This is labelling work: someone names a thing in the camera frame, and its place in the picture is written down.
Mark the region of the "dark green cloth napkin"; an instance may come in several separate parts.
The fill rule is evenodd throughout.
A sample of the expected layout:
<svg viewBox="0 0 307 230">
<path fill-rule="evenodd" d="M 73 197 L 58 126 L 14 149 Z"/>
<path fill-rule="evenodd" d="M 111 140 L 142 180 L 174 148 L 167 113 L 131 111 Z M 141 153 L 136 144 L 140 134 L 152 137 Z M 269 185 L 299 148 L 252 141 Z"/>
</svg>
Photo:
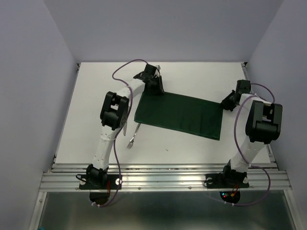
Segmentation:
<svg viewBox="0 0 307 230">
<path fill-rule="evenodd" d="M 143 93 L 134 121 L 154 127 L 219 140 L 223 109 L 219 103 L 166 92 Z"/>
</svg>

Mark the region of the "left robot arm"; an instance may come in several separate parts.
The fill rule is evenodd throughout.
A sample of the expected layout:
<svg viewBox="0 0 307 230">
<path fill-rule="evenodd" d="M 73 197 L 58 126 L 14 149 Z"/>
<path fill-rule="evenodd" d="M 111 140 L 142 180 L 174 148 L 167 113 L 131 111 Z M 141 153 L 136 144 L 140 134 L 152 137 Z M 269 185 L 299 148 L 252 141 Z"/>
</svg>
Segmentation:
<svg viewBox="0 0 307 230">
<path fill-rule="evenodd" d="M 101 189 L 106 185 L 112 146 L 128 121 L 134 97 L 143 92 L 158 96 L 164 94 L 160 69 L 160 66 L 146 63 L 144 70 L 130 82 L 112 75 L 112 79 L 124 83 L 125 87 L 117 92 L 107 92 L 103 102 L 100 140 L 94 158 L 86 169 L 86 180 L 95 188 Z"/>
</svg>

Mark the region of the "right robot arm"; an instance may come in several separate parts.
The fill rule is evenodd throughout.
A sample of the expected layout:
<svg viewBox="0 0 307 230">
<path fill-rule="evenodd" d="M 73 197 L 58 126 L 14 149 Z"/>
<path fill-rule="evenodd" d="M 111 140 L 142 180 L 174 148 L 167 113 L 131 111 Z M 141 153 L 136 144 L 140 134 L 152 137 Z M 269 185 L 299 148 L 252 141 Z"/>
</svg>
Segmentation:
<svg viewBox="0 0 307 230">
<path fill-rule="evenodd" d="M 281 133 L 283 106 L 252 94 L 251 85 L 248 80 L 238 80 L 236 89 L 221 102 L 222 108 L 227 111 L 232 112 L 239 107 L 234 124 L 234 139 L 238 153 L 229 160 L 221 174 L 221 183 L 226 187 L 247 185 L 247 171 L 249 167 L 254 168 L 251 165 L 252 161 L 265 145 L 277 140 Z M 243 108 L 248 109 L 246 137 L 242 145 L 239 145 L 236 128 Z"/>
</svg>

